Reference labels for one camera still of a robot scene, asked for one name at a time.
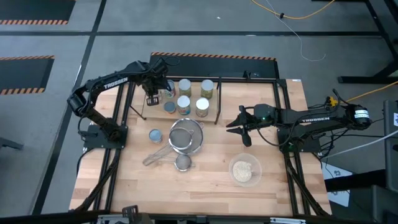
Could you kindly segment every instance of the wooden tabletop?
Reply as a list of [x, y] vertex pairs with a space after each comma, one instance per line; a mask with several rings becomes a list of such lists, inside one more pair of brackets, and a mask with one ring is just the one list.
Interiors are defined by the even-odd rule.
[[[300, 80], [287, 80], [287, 88], [292, 109], [306, 110]], [[284, 107], [282, 89], [279, 92]], [[98, 111], [111, 116], [116, 95], [117, 88], [103, 92], [98, 98]], [[144, 92], [140, 87], [136, 88], [132, 105], [142, 108], [143, 102]], [[149, 154], [166, 144], [165, 139], [174, 120], [148, 118], [144, 121], [130, 110], [128, 139], [119, 162], [112, 212], [138, 205], [140, 212], [146, 213], [292, 215], [284, 158], [278, 148], [267, 144], [254, 131], [250, 132], [251, 147], [244, 147], [237, 134], [226, 132], [225, 125], [237, 117], [239, 105], [254, 106], [259, 103], [275, 106], [271, 84], [223, 83], [219, 123], [214, 125], [214, 122], [205, 122], [204, 145], [200, 152], [192, 156], [195, 167], [187, 172], [178, 171], [167, 161], [157, 161], [150, 166], [142, 164]], [[149, 140], [148, 133], [154, 128], [163, 132], [162, 144], [154, 144]], [[275, 128], [263, 128], [261, 132], [269, 141], [277, 142]], [[230, 160], [242, 152], [254, 155], [261, 163], [261, 181], [254, 187], [240, 187], [229, 176]], [[79, 206], [97, 184], [103, 155], [103, 149], [95, 149], [81, 161], [70, 208]], [[301, 153], [300, 156], [307, 188], [323, 209], [331, 213], [319, 161], [309, 153]], [[295, 189], [302, 213], [300, 191], [297, 186]], [[108, 186], [103, 191], [101, 208], [104, 207], [107, 191]]]

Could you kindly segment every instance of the yellow cable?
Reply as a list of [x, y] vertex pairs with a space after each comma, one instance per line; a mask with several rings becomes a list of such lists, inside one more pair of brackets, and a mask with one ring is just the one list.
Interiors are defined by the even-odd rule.
[[[262, 4], [257, 3], [255, 0], [251, 0], [251, 1], [252, 1], [254, 4], [256, 4], [256, 5], [260, 6], [260, 7], [262, 7], [263, 9], [265, 9], [265, 10], [267, 10], [267, 11], [269, 11], [269, 12], [272, 12], [272, 13], [274, 13], [274, 14], [280, 16], [280, 14], [279, 14], [278, 12], [275, 12], [275, 11], [273, 11], [273, 10], [271, 10], [271, 9], [269, 9], [269, 8], [267, 8], [267, 7], [265, 7], [265, 6], [263, 6]], [[323, 6], [323, 7], [322, 7], [321, 9], [319, 9], [318, 11], [313, 12], [313, 13], [307, 15], [307, 16], [303, 16], [303, 17], [292, 17], [292, 16], [286, 16], [286, 15], [284, 15], [284, 18], [288, 18], [288, 19], [306, 19], [306, 18], [309, 18], [309, 17], [311, 17], [311, 16], [313, 16], [313, 15], [315, 15], [315, 14], [318, 14], [320, 11], [326, 9], [328, 6], [330, 6], [331, 3], [335, 2], [335, 1], [336, 1], [336, 0], [332, 0], [332, 1], [329, 2], [326, 6]]]
[[375, 93], [375, 92], [377, 92], [377, 91], [380, 91], [380, 90], [389, 88], [390, 86], [393, 86], [393, 85], [395, 85], [395, 84], [398, 84], [398, 81], [396, 81], [396, 82], [394, 82], [394, 83], [391, 83], [390, 85], [386, 85], [385, 87], [379, 88], [379, 89], [377, 89], [377, 90], [372, 90], [372, 91], [369, 91], [369, 92], [364, 93], [364, 94], [362, 94], [362, 95], [355, 96], [355, 97], [353, 97], [353, 98], [347, 100], [347, 102], [350, 102], [350, 101], [356, 100], [356, 99], [358, 99], [358, 98], [360, 98], [360, 97], [362, 97], [362, 96], [366, 96], [366, 95], [369, 95], [369, 94], [371, 94], [371, 93]]

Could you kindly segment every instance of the bowl of grains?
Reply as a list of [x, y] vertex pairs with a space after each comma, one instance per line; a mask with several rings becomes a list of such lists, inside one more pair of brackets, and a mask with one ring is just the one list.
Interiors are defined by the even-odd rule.
[[248, 153], [234, 156], [229, 163], [231, 178], [242, 187], [252, 187], [261, 179], [261, 164]]

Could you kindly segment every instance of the black floor mat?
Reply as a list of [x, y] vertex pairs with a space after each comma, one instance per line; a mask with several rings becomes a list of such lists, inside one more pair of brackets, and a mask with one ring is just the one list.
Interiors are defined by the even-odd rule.
[[0, 57], [0, 95], [42, 93], [54, 56]]
[[242, 78], [246, 71], [251, 78], [279, 78], [276, 59], [271, 57], [152, 52], [150, 62], [159, 58], [170, 64], [179, 60], [177, 66], [169, 66], [170, 76]]
[[1, 25], [65, 25], [75, 0], [0, 0]]

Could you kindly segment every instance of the gray floor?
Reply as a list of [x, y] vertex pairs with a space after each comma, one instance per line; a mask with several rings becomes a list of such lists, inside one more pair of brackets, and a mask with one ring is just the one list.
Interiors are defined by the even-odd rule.
[[[306, 15], [325, 2], [270, 0], [276, 10], [291, 16]], [[391, 36], [397, 26], [386, 8], [374, 7]], [[91, 30], [100, 0], [77, 1], [66, 26], [0, 26], [2, 30]], [[287, 21], [296, 31], [376, 30], [366, 6], [357, 2], [336, 2], [317, 16]], [[287, 28], [272, 14], [249, 0], [219, 1], [108, 1], [99, 26], [101, 31], [158, 30], [281, 30]], [[88, 37], [0, 37], [0, 57], [55, 55], [45, 93], [0, 96], [0, 136], [23, 142], [23, 151], [0, 151], [0, 217], [26, 215], [43, 176], [53, 140], [57, 134], [67, 96], [73, 86]], [[250, 36], [140, 36], [97, 37], [83, 82], [124, 68], [135, 60], [148, 61], [153, 51], [232, 54], [275, 57], [281, 78], [302, 79], [308, 105], [323, 102], [336, 88], [344, 98], [359, 95], [382, 85], [340, 85], [340, 75], [371, 76], [391, 61], [391, 53], [380, 38], [302, 37], [303, 54], [312, 59], [326, 54], [321, 62], [300, 56], [296, 37]], [[373, 119], [382, 118], [383, 100], [396, 100], [398, 87], [359, 99]], [[83, 122], [83, 129], [88, 125]], [[75, 184], [75, 169], [83, 143], [77, 135], [77, 118], [72, 116], [43, 212], [65, 212]], [[382, 134], [382, 123], [361, 134]], [[341, 138], [335, 152], [371, 141]], [[382, 144], [336, 156], [330, 164], [353, 172], [384, 167]]]

